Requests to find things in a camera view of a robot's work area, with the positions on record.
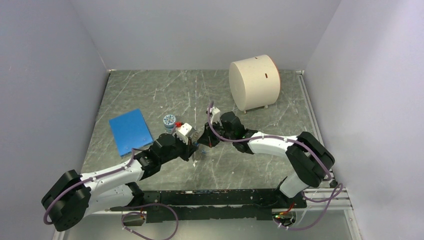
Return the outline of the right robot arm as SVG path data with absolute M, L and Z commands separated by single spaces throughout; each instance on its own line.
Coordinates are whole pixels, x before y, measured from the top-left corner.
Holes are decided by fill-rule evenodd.
M 277 187 L 275 202 L 282 208 L 293 203 L 303 190 L 317 188 L 325 179 L 331 179 L 330 170 L 335 163 L 333 155 L 310 133 L 279 136 L 245 128 L 233 112 L 226 112 L 216 120 L 210 114 L 197 143 L 215 147 L 229 142 L 241 153 L 286 156 L 294 173 Z

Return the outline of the metal key organizer plate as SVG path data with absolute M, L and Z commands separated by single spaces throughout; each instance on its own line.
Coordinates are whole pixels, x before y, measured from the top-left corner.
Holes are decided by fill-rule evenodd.
M 196 131 L 192 134 L 192 136 L 191 136 L 191 140 L 192 140 L 192 142 L 193 142 L 193 143 L 198 143 L 198 142 L 199 142 L 199 139 L 201 138 L 201 136 L 203 135 L 203 133 L 204 133 L 204 131 L 203 131 L 203 130 L 201 130 L 201 129 L 196 130 Z

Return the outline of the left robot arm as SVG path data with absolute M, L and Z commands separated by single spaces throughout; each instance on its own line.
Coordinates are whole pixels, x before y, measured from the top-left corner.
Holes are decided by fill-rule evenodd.
M 189 161 L 197 150 L 190 138 L 184 142 L 176 135 L 163 133 L 149 148 L 132 149 L 130 159 L 118 165 L 89 173 L 66 171 L 41 200 L 43 222 L 62 232 L 102 209 L 137 210 L 142 206 L 143 192 L 136 182 L 158 173 L 171 160 Z

